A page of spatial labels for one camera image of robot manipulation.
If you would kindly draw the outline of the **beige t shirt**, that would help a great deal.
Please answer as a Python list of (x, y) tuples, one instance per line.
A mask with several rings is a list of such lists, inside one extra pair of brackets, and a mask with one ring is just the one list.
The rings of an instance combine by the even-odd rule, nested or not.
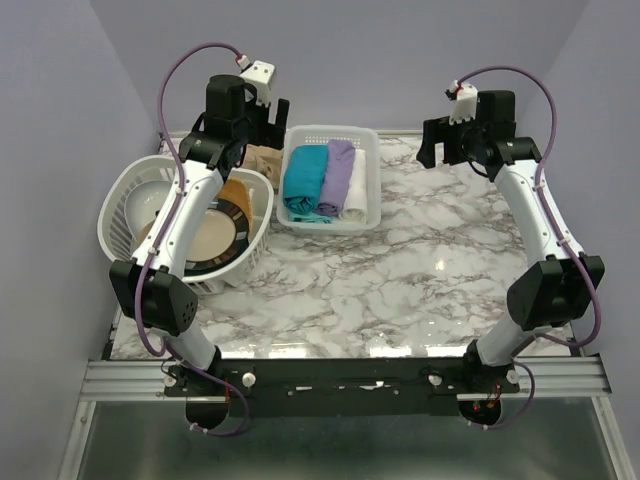
[(242, 168), (256, 171), (269, 180), (280, 179), (283, 151), (271, 147), (249, 144), (242, 163)]

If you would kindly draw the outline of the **white rectangular plastic basket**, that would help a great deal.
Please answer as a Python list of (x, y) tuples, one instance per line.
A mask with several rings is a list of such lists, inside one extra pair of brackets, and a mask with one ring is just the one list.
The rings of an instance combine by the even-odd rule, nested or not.
[[(366, 221), (364, 223), (333, 220), (331, 224), (311, 224), (289, 220), (283, 203), (283, 182), (290, 155), (295, 147), (307, 144), (326, 144), (329, 140), (349, 140), (362, 149), (366, 157)], [(376, 228), (381, 221), (381, 154), (378, 134), (368, 128), (340, 125), (299, 125), (290, 128), (284, 136), (281, 183), (274, 201), (279, 223), (301, 235), (360, 235)]]

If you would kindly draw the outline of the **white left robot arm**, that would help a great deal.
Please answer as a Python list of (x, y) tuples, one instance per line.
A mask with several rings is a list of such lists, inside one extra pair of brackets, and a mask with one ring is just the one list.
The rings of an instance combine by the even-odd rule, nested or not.
[(171, 149), (176, 161), (173, 185), (147, 238), (127, 261), (112, 263), (109, 278), (123, 313), (139, 334), (153, 330), (165, 351), (190, 363), (187, 382), (201, 395), (214, 393), (222, 380), (212, 364), (217, 348), (195, 322), (196, 293), (183, 282), (187, 255), (206, 210), (249, 144), (280, 149), (289, 103), (277, 103), (269, 120), (275, 68), (256, 63), (240, 75), (210, 78), (205, 110), (191, 132)]

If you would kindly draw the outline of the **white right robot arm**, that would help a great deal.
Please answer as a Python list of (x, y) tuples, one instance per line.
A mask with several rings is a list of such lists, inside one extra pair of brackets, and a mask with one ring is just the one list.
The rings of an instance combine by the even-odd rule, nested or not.
[(511, 377), (515, 354), (584, 315), (605, 268), (600, 257), (587, 255), (572, 238), (553, 197), (545, 193), (536, 143), (516, 134), (514, 93), (479, 91), (463, 83), (452, 85), (446, 95), (452, 112), (424, 122), (416, 158), (425, 168), (434, 167), (441, 145), (444, 163), (467, 163), (493, 183), (527, 257), (527, 271), (507, 291), (506, 314), (468, 346), (459, 370), (467, 389), (489, 392)]

